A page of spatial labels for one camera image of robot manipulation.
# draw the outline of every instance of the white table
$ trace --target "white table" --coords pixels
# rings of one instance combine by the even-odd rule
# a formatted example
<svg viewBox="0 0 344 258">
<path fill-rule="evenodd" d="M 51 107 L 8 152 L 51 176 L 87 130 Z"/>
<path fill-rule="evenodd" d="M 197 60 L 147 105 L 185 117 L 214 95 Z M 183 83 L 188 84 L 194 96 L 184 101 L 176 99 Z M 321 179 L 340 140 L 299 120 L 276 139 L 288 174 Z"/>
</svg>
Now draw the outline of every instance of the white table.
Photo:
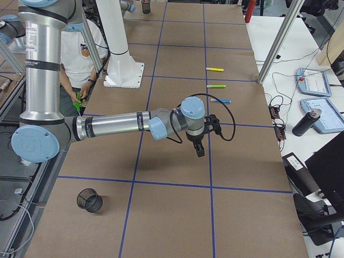
<svg viewBox="0 0 344 258">
<path fill-rule="evenodd" d="M 247 24 L 247 30 L 254 51 L 255 60 L 257 61 L 258 69 L 260 70 L 267 54 L 270 51 L 271 45 L 275 40 L 276 34 L 280 29 L 283 18 L 281 17 L 258 17 L 253 16 L 250 23 Z M 318 45 L 312 38 L 308 29 L 300 18 L 297 18 L 289 31 L 282 48 L 279 51 L 281 60 L 300 59 L 305 55 L 311 54 L 318 48 Z M 285 75 L 295 75 L 299 67 L 307 67 L 310 69 L 327 70 L 330 67 L 319 66 L 316 61 L 316 56 L 320 51 L 315 51 L 300 60 L 293 60 L 288 62 L 274 63 L 268 76 L 264 80 L 263 87 L 265 93 L 272 95 L 280 95 L 273 83 L 273 73 L 282 73 Z M 339 80 L 334 75 L 332 70 L 327 71 L 327 77 L 331 85 L 332 97 L 330 98 L 336 108 L 342 112 L 344 111 L 344 88 L 340 85 Z M 337 133 L 319 134 L 314 129 L 308 130 L 302 137 L 297 137 L 292 134 L 292 128 L 304 116 L 304 112 L 300 107 L 300 100 L 303 98 L 311 98 L 310 95 L 304 95 L 296 88 L 295 76 L 283 76 L 274 74 L 274 79 L 279 92 L 292 97 L 292 104 L 289 110 L 288 106 L 282 106 L 279 115 L 286 122 L 286 140 L 284 141 L 284 148 L 281 155 L 284 156 L 290 152 L 294 152 L 301 161 L 307 160 L 313 152 L 316 152 L 330 140 L 332 140 Z M 270 97 L 267 95 L 267 103 L 270 102 Z M 273 104 L 280 104 L 281 98 L 277 98 Z M 284 104 L 290 103 L 290 100 L 284 97 Z M 329 252 L 331 242 L 321 246 L 315 246 L 312 240 L 306 236 L 305 242 L 309 257 L 319 256 Z M 344 257 L 344 239 L 337 239 L 332 251 L 332 258 Z"/>
</svg>

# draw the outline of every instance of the blue cable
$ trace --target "blue cable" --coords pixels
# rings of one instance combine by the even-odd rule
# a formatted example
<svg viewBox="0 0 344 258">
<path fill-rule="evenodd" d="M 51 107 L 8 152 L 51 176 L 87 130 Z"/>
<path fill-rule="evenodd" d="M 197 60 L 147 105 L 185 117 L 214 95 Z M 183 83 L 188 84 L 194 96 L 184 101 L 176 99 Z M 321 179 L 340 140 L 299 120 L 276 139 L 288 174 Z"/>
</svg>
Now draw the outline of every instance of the blue cable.
<svg viewBox="0 0 344 258">
<path fill-rule="evenodd" d="M 332 249 L 333 249 L 333 246 L 334 246 L 334 242 L 335 242 L 335 240 L 336 240 L 336 238 L 337 238 L 337 235 L 339 235 L 339 233 L 340 233 L 342 230 L 344 230 L 344 226 L 341 226 L 341 227 L 337 230 L 337 232 L 335 233 L 335 235 L 334 235 L 334 237 L 333 237 L 333 240 L 332 240 L 331 248 L 330 248 L 329 253 L 328 253 L 328 258 L 331 258 L 331 254 L 332 254 Z"/>
</svg>

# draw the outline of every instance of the green marker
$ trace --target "green marker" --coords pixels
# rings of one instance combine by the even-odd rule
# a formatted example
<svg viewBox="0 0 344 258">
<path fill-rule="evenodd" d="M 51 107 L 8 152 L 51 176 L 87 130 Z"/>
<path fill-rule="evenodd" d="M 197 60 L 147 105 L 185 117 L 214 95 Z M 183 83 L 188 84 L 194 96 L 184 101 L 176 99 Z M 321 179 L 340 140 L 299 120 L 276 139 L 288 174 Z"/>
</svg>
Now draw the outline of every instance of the green marker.
<svg viewBox="0 0 344 258">
<path fill-rule="evenodd" d="M 207 85 L 207 88 L 225 88 L 225 84 L 213 84 L 213 85 Z"/>
</svg>

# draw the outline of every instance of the black cup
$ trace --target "black cup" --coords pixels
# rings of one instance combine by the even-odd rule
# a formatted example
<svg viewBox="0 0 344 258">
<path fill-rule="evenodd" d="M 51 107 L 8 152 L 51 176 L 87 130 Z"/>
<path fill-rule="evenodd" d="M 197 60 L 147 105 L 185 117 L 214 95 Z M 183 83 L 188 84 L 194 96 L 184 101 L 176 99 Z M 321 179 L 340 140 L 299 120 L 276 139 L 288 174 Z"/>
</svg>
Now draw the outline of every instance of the black cup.
<svg viewBox="0 0 344 258">
<path fill-rule="evenodd" d="M 148 14 L 151 12 L 151 0 L 141 0 L 142 12 Z"/>
<path fill-rule="evenodd" d="M 76 203 L 79 208 L 95 213 L 102 207 L 103 199 L 94 189 L 86 188 L 77 195 Z"/>
</svg>

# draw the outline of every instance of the white label sticker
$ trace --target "white label sticker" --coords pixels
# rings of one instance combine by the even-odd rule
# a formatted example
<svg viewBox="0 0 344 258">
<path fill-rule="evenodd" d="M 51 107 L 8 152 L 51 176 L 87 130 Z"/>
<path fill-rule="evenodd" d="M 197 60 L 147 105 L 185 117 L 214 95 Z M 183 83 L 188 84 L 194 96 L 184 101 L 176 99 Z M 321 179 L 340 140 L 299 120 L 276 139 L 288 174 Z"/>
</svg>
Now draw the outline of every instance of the white label sticker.
<svg viewBox="0 0 344 258">
<path fill-rule="evenodd" d="M 38 51 L 37 27 L 26 27 L 26 51 Z"/>
<path fill-rule="evenodd" d="M 295 170 L 303 168 L 302 164 L 294 156 L 288 157 L 287 160 L 295 168 Z"/>
</svg>

